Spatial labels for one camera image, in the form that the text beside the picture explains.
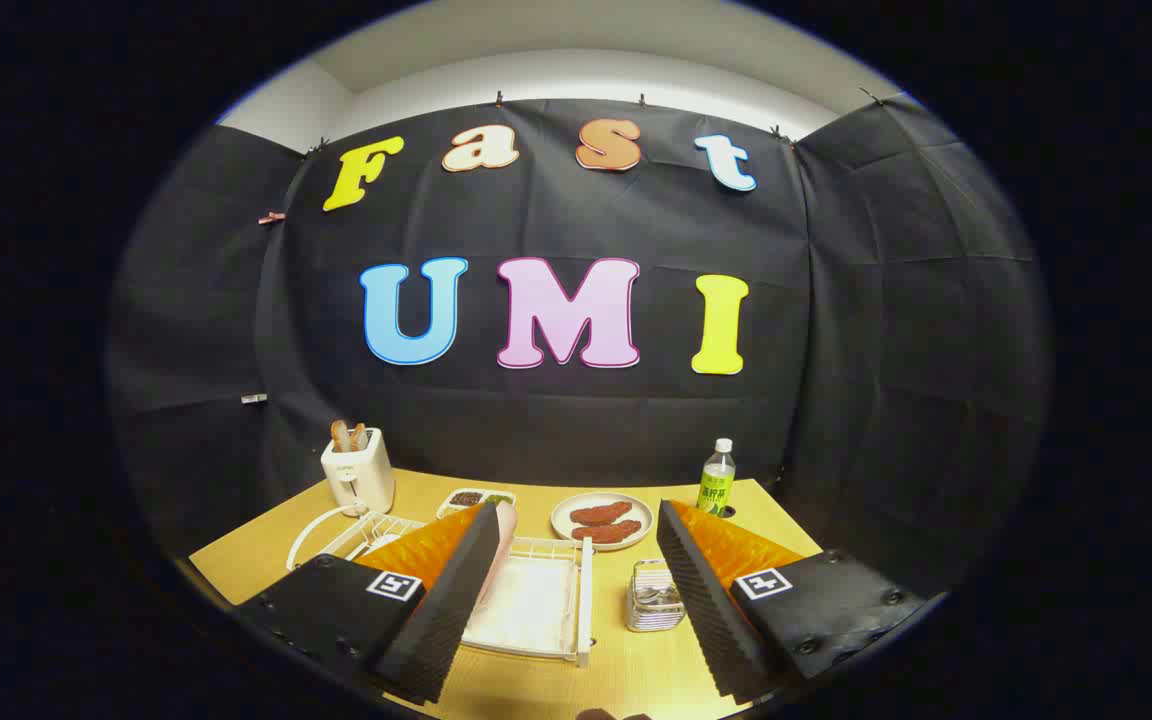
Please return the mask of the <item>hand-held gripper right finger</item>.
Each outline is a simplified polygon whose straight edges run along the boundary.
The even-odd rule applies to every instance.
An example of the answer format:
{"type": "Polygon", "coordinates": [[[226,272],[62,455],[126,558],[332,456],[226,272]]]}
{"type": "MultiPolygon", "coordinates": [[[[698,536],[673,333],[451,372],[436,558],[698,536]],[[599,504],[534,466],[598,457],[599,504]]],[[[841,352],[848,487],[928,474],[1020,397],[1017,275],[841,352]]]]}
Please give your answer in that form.
{"type": "Polygon", "coordinates": [[[799,555],[666,500],[655,537],[717,691],[799,697],[872,661],[929,614],[929,598],[854,553],[799,555]]]}

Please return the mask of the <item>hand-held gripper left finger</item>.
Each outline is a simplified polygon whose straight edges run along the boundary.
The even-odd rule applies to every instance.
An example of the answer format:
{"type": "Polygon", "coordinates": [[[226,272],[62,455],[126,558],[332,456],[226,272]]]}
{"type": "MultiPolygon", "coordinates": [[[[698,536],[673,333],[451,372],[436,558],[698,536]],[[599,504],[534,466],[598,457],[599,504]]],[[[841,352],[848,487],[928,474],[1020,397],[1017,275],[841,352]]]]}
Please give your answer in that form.
{"type": "Polygon", "coordinates": [[[238,602],[238,624],[353,691],[438,702],[503,551],[502,520],[477,503],[356,559],[320,553],[238,602]]]}

